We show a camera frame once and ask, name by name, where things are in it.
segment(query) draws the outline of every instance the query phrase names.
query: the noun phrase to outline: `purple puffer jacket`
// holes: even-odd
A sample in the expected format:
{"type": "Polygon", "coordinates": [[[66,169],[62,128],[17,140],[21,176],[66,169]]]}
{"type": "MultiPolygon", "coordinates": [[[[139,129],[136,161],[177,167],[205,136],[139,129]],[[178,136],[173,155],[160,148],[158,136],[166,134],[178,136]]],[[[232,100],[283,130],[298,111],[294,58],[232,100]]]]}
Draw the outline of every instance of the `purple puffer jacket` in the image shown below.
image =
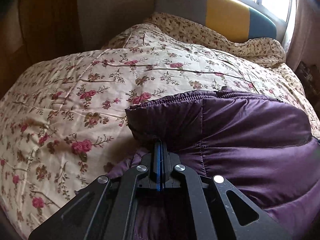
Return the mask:
{"type": "MultiPolygon", "coordinates": [[[[161,139],[198,174],[223,175],[294,239],[319,212],[320,145],[302,110],[224,89],[167,96],[131,106],[126,113],[133,136],[142,144],[161,139]]],[[[121,176],[146,153],[138,150],[109,176],[121,176]]],[[[173,198],[169,205],[179,209],[180,203],[173,198]]],[[[137,213],[135,239],[169,240],[168,224],[183,224],[183,215],[176,218],[166,216],[162,199],[145,199],[137,213]]],[[[177,239],[186,239],[183,227],[176,228],[177,239]]]]}

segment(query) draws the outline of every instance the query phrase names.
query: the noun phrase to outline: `floral comforter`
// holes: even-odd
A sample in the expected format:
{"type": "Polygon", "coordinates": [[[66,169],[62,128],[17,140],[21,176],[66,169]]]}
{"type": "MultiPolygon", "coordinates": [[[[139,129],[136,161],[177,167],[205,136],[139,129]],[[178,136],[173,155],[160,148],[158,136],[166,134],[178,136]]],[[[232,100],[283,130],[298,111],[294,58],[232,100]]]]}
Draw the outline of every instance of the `floral comforter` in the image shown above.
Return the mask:
{"type": "Polygon", "coordinates": [[[40,62],[0,101],[0,204],[23,238],[137,147],[125,108],[189,90],[228,86],[301,108],[320,122],[270,38],[232,43],[155,13],[102,50],[40,62]]]}

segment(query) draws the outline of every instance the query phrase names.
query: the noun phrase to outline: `headboard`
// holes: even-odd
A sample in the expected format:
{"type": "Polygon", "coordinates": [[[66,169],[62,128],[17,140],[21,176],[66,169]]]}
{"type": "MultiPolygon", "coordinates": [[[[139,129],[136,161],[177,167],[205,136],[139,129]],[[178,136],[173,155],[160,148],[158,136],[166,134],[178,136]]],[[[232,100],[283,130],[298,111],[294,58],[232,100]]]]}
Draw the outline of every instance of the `headboard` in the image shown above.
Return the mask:
{"type": "Polygon", "coordinates": [[[200,23],[233,42],[276,38],[275,24],[237,0],[155,0],[155,11],[200,23]]]}

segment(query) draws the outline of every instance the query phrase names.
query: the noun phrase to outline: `stitched seam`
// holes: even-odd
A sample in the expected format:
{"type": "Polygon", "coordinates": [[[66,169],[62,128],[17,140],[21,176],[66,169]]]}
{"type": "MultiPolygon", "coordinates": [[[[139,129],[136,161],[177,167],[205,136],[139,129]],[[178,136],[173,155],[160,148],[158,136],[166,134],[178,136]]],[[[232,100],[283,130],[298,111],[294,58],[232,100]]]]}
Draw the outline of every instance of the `stitched seam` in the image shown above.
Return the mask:
{"type": "Polygon", "coordinates": [[[315,138],[315,137],[311,136],[310,139],[305,142],[305,144],[286,145],[286,146],[279,146],[279,147],[249,147],[249,146],[202,146],[202,147],[203,148],[233,148],[233,147],[236,147],[236,148],[248,148],[248,149],[284,149],[284,148],[290,148],[290,147],[305,146],[312,141],[312,138],[315,138]]]}
{"type": "Polygon", "coordinates": [[[291,202],[294,202],[294,201],[302,198],[302,197],[303,197],[305,194],[307,194],[308,192],[310,192],[310,191],[316,186],[317,183],[318,183],[318,181],[317,181],[314,185],[312,185],[312,187],[311,187],[309,190],[307,190],[306,193],[304,193],[302,196],[299,196],[299,197],[297,197],[297,198],[295,198],[295,199],[292,199],[292,200],[290,200],[290,201],[288,201],[288,202],[281,203],[281,204],[278,204],[278,205],[275,205],[275,206],[264,207],[263,210],[265,210],[265,209],[277,208],[277,207],[279,207],[279,206],[286,205],[286,204],[289,204],[289,203],[291,203],[291,202]]]}
{"type": "MultiPolygon", "coordinates": [[[[202,135],[203,135],[203,100],[202,100],[202,104],[201,104],[201,137],[202,137],[202,135]]],[[[205,173],[205,176],[207,177],[207,171],[205,170],[205,165],[204,165],[204,156],[202,154],[201,142],[202,142],[202,139],[200,140],[200,154],[201,154],[201,158],[202,158],[204,173],[205,173]]]]}
{"type": "Polygon", "coordinates": [[[138,108],[138,107],[146,107],[146,106],[155,106],[155,105],[160,105],[160,104],[178,103],[178,102],[185,101],[185,100],[202,100],[202,99],[207,99],[207,98],[269,100],[269,101],[272,101],[272,102],[281,103],[281,102],[278,102],[278,101],[270,100],[269,98],[247,98],[247,97],[244,97],[244,98],[243,97],[221,98],[221,97],[218,97],[218,96],[196,95],[196,96],[186,96],[186,97],[181,97],[181,98],[177,98],[177,99],[169,99],[169,100],[166,100],[165,98],[161,98],[161,100],[162,100],[161,102],[155,103],[154,101],[149,101],[148,103],[137,105],[136,108],[138,108]]]}
{"type": "Polygon", "coordinates": [[[132,36],[132,32],[130,32],[129,35],[127,36],[127,38],[125,39],[124,45],[122,46],[122,49],[124,49],[124,47],[128,44],[128,41],[131,38],[131,36],[132,36]]]}

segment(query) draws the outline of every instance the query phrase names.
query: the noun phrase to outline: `wall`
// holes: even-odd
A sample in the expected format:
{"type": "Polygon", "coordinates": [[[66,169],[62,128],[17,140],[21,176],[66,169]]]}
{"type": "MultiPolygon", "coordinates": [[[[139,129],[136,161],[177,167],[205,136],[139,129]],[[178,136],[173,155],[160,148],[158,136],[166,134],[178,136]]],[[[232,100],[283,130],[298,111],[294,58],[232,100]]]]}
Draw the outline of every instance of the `wall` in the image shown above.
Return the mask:
{"type": "Polygon", "coordinates": [[[100,49],[153,12],[153,0],[77,0],[77,4],[84,50],[100,49]]]}
{"type": "Polygon", "coordinates": [[[13,0],[0,19],[0,98],[32,64],[79,51],[76,0],[13,0]]]}

